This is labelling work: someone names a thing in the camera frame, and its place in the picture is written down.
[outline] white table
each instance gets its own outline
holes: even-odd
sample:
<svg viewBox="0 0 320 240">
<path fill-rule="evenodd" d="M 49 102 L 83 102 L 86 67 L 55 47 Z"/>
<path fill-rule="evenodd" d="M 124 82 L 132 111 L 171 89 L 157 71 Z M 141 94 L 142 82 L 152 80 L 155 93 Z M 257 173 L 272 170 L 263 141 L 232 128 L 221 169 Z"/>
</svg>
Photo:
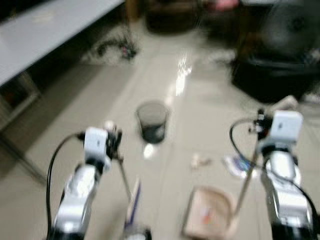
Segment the white table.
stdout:
<svg viewBox="0 0 320 240">
<path fill-rule="evenodd" d="M 50 0 L 0 24 L 0 86 L 124 0 Z"/>
</svg>

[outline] tiled floor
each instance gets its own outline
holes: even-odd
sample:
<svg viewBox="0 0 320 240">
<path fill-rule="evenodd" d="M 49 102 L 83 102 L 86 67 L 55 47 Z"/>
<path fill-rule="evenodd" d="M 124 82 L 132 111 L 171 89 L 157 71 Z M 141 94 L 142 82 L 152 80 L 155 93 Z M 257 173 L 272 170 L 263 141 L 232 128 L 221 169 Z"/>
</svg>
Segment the tiled floor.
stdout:
<svg viewBox="0 0 320 240">
<path fill-rule="evenodd" d="M 184 239 L 182 223 L 195 186 L 217 187 L 235 198 L 239 195 L 243 182 L 229 175 L 222 157 L 234 153 L 228 137 L 230 125 L 251 116 L 259 104 L 230 84 L 227 66 L 208 61 L 222 45 L 207 41 L 203 32 L 160 36 L 148 33 L 143 22 L 134 25 L 133 31 L 141 51 L 132 64 L 75 65 L 6 134 L 47 171 L 51 154 L 68 133 L 115 121 L 124 131 L 121 150 L 130 184 L 136 176 L 142 182 L 137 222 L 149 225 L 155 240 Z M 161 100 L 171 111 L 165 141 L 147 146 L 152 148 L 151 155 L 146 154 L 135 116 L 136 108 L 146 100 Z M 296 152 L 303 186 L 320 210 L 320 118 L 310 116 L 314 108 L 302 110 L 308 121 Z M 245 152 L 252 151 L 255 137 L 248 136 L 245 127 L 236 139 Z M 42 239 L 47 228 L 45 188 L 1 153 L 6 164 L 2 168 L 6 171 L 0 173 L 1 239 Z M 191 170 L 195 153 L 211 158 L 212 163 Z M 76 141 L 59 154 L 53 170 L 54 213 L 66 177 L 82 159 L 82 146 Z M 126 207 L 120 172 L 113 164 L 101 180 L 86 239 L 119 239 Z M 249 187 L 234 239 L 271 239 L 265 192 L 258 177 Z"/>
</svg>

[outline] black cable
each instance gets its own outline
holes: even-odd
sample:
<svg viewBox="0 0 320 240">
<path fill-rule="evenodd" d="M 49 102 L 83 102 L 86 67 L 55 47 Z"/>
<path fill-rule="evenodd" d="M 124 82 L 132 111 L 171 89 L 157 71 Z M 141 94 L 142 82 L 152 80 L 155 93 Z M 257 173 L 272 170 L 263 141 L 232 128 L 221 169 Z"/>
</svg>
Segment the black cable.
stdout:
<svg viewBox="0 0 320 240">
<path fill-rule="evenodd" d="M 314 203 L 312 202 L 311 198 L 308 196 L 308 194 L 300 187 L 298 186 L 296 183 L 294 183 L 292 180 L 288 179 L 288 178 L 285 178 L 283 176 L 280 176 L 278 175 L 277 173 L 275 173 L 274 171 L 272 170 L 268 170 L 266 169 L 265 167 L 259 165 L 259 164 L 256 164 L 250 160 L 248 160 L 244 154 L 242 154 L 242 152 L 239 150 L 238 146 L 236 145 L 235 143 L 235 140 L 234 140 L 234 136 L 233 136 L 233 131 L 234 131 L 234 128 L 240 124 L 244 124 L 244 123 L 252 123 L 255 119 L 252 119 L 252 118 L 243 118 L 243 119 L 240 119 L 236 122 L 234 122 L 231 127 L 230 127 L 230 130 L 229 130 L 229 138 L 230 138 L 230 141 L 232 143 L 232 146 L 234 147 L 235 151 L 239 154 L 239 156 L 245 161 L 247 162 L 251 168 L 259 168 L 261 169 L 262 171 L 264 171 L 265 173 L 271 173 L 273 174 L 275 177 L 277 177 L 278 179 L 282 180 L 282 181 L 285 181 L 285 182 L 288 182 L 290 184 L 292 184 L 293 186 L 295 186 L 297 189 L 299 189 L 299 191 L 302 193 L 303 196 L 305 196 L 305 198 L 307 199 L 307 201 L 309 202 L 309 205 L 311 207 L 311 210 L 312 210 L 312 223 L 313 223 L 313 234 L 314 234 L 314 237 L 315 239 L 317 239 L 317 233 L 319 232 L 320 230 L 320 226 L 319 226 L 319 219 L 318 219 L 318 213 L 317 213 L 317 210 L 316 210 L 316 207 L 314 205 Z"/>
<path fill-rule="evenodd" d="M 52 173 L 52 168 L 56 159 L 56 156 L 58 154 L 58 152 L 60 151 L 60 149 L 62 148 L 62 146 L 69 141 L 72 138 L 78 138 L 79 140 L 83 140 L 84 139 L 84 133 L 83 132 L 79 132 L 79 133 L 73 133 L 69 136 L 67 136 L 66 138 L 64 138 L 60 144 L 58 145 L 58 147 L 55 149 L 51 160 L 50 160 L 50 165 L 49 165 L 49 169 L 48 169 L 48 173 L 47 173 L 47 179 L 46 179 L 46 215 L 47 215 L 47 224 L 48 224 L 48 229 L 47 229 L 47 233 L 46 233 L 46 239 L 49 239 L 50 233 L 51 233 L 51 229 L 52 229 L 52 217 L 51 217 L 51 204 L 50 204 L 50 188 L 51 188 L 51 173 Z"/>
</svg>

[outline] black wire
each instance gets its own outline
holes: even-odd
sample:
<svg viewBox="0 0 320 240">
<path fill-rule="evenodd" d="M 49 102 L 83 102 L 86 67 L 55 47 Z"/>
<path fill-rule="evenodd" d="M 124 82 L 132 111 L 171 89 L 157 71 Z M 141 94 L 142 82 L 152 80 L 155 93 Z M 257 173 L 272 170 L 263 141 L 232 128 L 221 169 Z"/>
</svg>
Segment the black wire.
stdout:
<svg viewBox="0 0 320 240">
<path fill-rule="evenodd" d="M 264 171 L 265 173 L 271 173 L 273 174 L 275 177 L 277 177 L 278 179 L 282 180 L 282 181 L 285 181 L 285 182 L 288 182 L 290 184 L 292 184 L 293 186 L 295 186 L 297 189 L 299 189 L 299 191 L 303 194 L 303 196 L 305 196 L 305 198 L 307 199 L 307 201 L 309 202 L 310 204 L 310 207 L 311 207 L 311 210 L 312 210 L 312 223 L 313 223 L 313 234 L 314 234 L 314 237 L 315 239 L 317 239 L 317 233 L 319 232 L 320 230 L 320 226 L 319 226 L 319 219 L 318 219 L 318 213 L 317 213 L 317 210 L 316 210 L 316 207 L 314 205 L 314 203 L 312 202 L 311 198 L 308 196 L 308 194 L 300 187 L 298 186 L 295 182 L 293 182 L 292 180 L 288 179 L 288 178 L 285 178 L 283 176 L 280 176 L 278 175 L 277 173 L 275 173 L 274 171 L 272 170 L 268 170 L 266 169 L 265 167 L 259 165 L 259 164 L 256 164 L 250 160 L 248 160 L 244 154 L 242 154 L 242 152 L 239 150 L 237 144 L 235 143 L 235 140 L 234 140 L 234 136 L 233 136 L 233 132 L 234 132 L 234 128 L 240 124 L 244 124 L 244 123 L 252 123 L 255 119 L 252 119 L 252 118 L 243 118 L 243 119 L 240 119 L 236 122 L 234 122 L 231 127 L 230 127 L 230 130 L 229 130 L 229 138 L 230 138 L 230 141 L 235 149 L 235 151 L 240 155 L 240 157 L 245 161 L 247 162 L 251 168 L 259 168 L 261 169 L 262 171 Z"/>
<path fill-rule="evenodd" d="M 73 133 L 69 136 L 67 136 L 65 139 L 63 139 L 60 144 L 58 145 L 58 147 L 55 149 L 52 157 L 51 157 L 51 161 L 50 161 L 50 165 L 49 165 L 49 169 L 48 169 L 48 173 L 47 173 L 47 179 L 46 179 L 46 215 L 47 215 L 47 224 L 48 224 L 48 229 L 47 229 L 47 233 L 46 233 L 46 239 L 49 239 L 50 233 L 51 233 L 51 229 L 52 229 L 52 217 L 51 217 L 51 204 L 50 204 L 50 188 L 51 188 L 51 173 L 52 173 L 52 168 L 56 159 L 56 156 L 58 154 L 58 152 L 60 151 L 60 149 L 62 148 L 62 146 L 69 141 L 72 138 L 78 138 L 80 139 L 81 137 L 83 137 L 83 132 L 80 133 Z"/>
</svg>

